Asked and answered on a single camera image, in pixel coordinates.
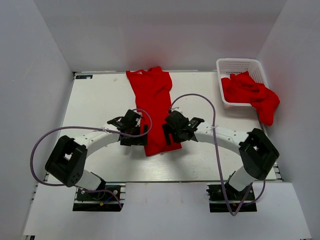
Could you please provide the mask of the red t shirt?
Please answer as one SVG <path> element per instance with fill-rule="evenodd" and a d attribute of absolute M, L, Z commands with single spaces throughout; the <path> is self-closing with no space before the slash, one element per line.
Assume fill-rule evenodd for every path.
<path fill-rule="evenodd" d="M 136 107 L 149 114 L 142 114 L 144 119 L 141 120 L 141 124 L 149 126 L 152 123 L 147 135 L 147 145 L 144 147 L 145 155 L 151 157 L 181 149 L 180 143 L 173 142 L 167 145 L 163 131 L 163 124 L 166 123 L 165 118 L 172 104 L 170 90 L 173 83 L 170 74 L 158 66 L 149 70 L 127 70 L 126 76 L 135 95 Z"/>

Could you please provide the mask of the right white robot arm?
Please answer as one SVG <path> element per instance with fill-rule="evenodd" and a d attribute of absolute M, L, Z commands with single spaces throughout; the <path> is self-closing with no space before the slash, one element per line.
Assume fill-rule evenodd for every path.
<path fill-rule="evenodd" d="M 224 184 L 228 198 L 236 200 L 254 181 L 264 181 L 280 153 L 267 135 L 258 128 L 252 131 L 234 131 L 213 126 L 202 118 L 188 119 L 174 110 L 162 125 L 167 145 L 195 141 L 213 144 L 240 156 L 242 166 Z"/>

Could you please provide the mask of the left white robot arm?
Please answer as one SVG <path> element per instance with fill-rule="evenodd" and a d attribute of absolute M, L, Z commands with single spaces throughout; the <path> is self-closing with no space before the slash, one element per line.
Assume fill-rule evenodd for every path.
<path fill-rule="evenodd" d="M 86 159 L 114 143 L 146 146 L 153 122 L 147 114 L 149 123 L 143 124 L 143 114 L 146 111 L 140 108 L 129 109 L 124 116 L 115 117 L 100 128 L 85 127 L 91 130 L 88 134 L 60 137 L 45 164 L 45 170 L 68 188 L 81 188 L 96 200 L 103 198 L 106 181 L 85 170 Z"/>

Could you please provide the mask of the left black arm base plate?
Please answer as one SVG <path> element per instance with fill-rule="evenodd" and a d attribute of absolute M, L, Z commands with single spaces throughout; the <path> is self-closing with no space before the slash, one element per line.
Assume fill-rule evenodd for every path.
<path fill-rule="evenodd" d="M 73 208 L 74 212 L 120 212 L 125 203 L 126 184 L 109 183 L 105 189 L 110 192 L 89 193 L 83 189 L 76 191 Z"/>

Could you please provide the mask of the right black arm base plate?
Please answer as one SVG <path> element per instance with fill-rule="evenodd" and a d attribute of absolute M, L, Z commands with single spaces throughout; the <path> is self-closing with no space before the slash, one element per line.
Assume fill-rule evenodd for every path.
<path fill-rule="evenodd" d="M 229 206 L 232 212 L 235 212 L 244 198 L 246 192 L 248 191 L 248 187 L 240 192 L 233 192 L 226 189 L 227 198 L 229 201 Z M 207 195 L 209 200 L 209 211 L 211 213 L 228 213 L 228 207 L 222 192 L 222 187 L 220 184 L 208 184 L 207 185 Z M 239 212 L 253 213 L 257 212 L 256 203 L 251 203 L 256 199 L 253 187 L 250 188 L 248 195 L 242 204 Z"/>

